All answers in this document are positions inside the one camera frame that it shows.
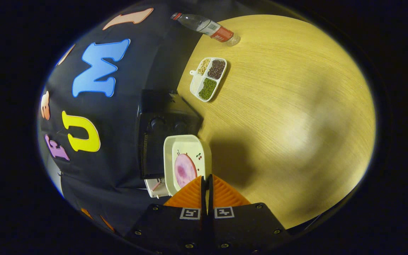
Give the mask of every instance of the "black beans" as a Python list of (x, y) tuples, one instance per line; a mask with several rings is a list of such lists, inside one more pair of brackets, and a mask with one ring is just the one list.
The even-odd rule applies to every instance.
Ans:
[(220, 79), (223, 69), (225, 69), (225, 65), (226, 63), (221, 60), (212, 61), (212, 67), (207, 72), (207, 76), (215, 78), (215, 79)]

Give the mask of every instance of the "black cloth backdrop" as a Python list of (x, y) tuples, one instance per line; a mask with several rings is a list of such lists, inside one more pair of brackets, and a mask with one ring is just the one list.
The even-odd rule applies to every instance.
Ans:
[[(143, 210), (151, 203), (162, 204), (168, 197), (150, 198), (144, 181), (139, 178), (136, 163), (135, 120), (142, 89), (175, 90), (188, 59), (201, 34), (183, 27), (170, 19), (176, 12), (199, 13), (214, 21), (254, 14), (275, 14), (291, 16), (285, 9), (246, 6), (237, 1), (209, 2), (148, 0), (132, 5), (100, 23), (85, 33), (75, 46), (56, 66), (47, 78), (45, 88), (50, 94), (50, 119), (47, 121), (38, 113), (40, 131), (38, 134), (41, 150), (47, 149), (44, 136), (63, 146), (70, 161), (53, 158), (60, 168), (61, 186), (64, 198), (75, 208), (89, 211), (102, 229), (109, 230), (101, 220), (103, 216), (117, 232), (125, 234), (136, 222)], [(154, 8), (141, 23), (123, 23), (102, 28), (115, 16)], [(115, 62), (105, 60), (118, 67), (117, 71), (99, 80), (114, 77), (115, 92), (106, 97), (101, 92), (83, 92), (72, 96), (75, 77), (90, 66), (82, 61), (86, 48), (95, 42), (107, 44), (130, 39), (123, 58)], [(65, 129), (62, 111), (67, 115), (89, 119), (96, 127), (101, 142), (97, 152), (75, 152), (67, 138), (68, 134), (86, 139), (83, 128), (70, 126)]]

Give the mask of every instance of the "white plate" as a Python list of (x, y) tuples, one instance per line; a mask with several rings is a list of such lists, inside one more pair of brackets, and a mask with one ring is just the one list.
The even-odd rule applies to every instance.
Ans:
[(207, 180), (212, 172), (212, 152), (209, 145), (194, 135), (169, 136), (163, 145), (165, 184), (170, 196), (181, 188), (176, 180), (174, 165), (178, 155), (188, 155), (196, 167), (196, 175)]
[[(214, 94), (218, 89), (218, 85), (220, 84), (221, 79), (225, 75), (226, 68), (228, 67), (228, 63), (224, 58), (209, 58), (210, 63), (207, 66), (206, 71), (204, 72), (204, 74), (201, 75), (201, 74), (198, 73), (198, 69), (201, 67), (203, 61), (206, 60), (206, 59), (208, 59), (208, 58), (204, 58), (203, 60), (201, 60), (198, 67), (196, 68), (196, 70), (191, 70), (190, 71), (190, 74), (193, 76), (193, 79), (191, 80), (191, 84), (190, 84), (190, 92), (191, 92), (191, 94), (193, 94), (195, 97), (197, 97), (199, 100), (201, 100), (203, 102), (208, 102), (209, 100), (212, 99), (212, 97), (214, 97)], [(207, 76), (207, 72), (210, 70), (210, 68), (212, 68), (212, 61), (214, 61), (214, 60), (222, 60), (222, 61), (225, 62), (225, 68), (223, 68), (223, 72), (221, 73), (221, 76), (218, 79), (214, 79), (212, 77)], [(217, 82), (217, 85), (215, 86), (215, 89), (212, 92), (212, 95), (209, 97), (208, 100), (204, 100), (204, 99), (202, 99), (202, 97), (199, 96), (199, 92), (204, 87), (204, 80), (206, 78), (209, 78), (209, 79)]]

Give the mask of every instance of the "black device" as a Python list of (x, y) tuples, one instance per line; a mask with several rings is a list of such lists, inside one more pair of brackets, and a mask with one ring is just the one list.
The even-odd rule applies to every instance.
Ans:
[(202, 118), (177, 93), (142, 90), (136, 124), (141, 179), (163, 178), (165, 138), (173, 135), (197, 135), (201, 123)]

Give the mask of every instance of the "wooden table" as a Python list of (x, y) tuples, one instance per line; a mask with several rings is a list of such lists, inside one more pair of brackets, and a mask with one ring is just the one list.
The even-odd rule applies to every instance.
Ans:
[[(212, 149), (212, 172), (251, 203), (264, 202), (285, 228), (323, 213), (366, 172), (375, 110), (353, 59), (323, 31), (297, 19), (254, 15), (220, 21), (241, 41), (203, 35), (178, 93), (204, 117), (198, 136)], [(208, 103), (190, 93), (205, 57), (228, 68)]]

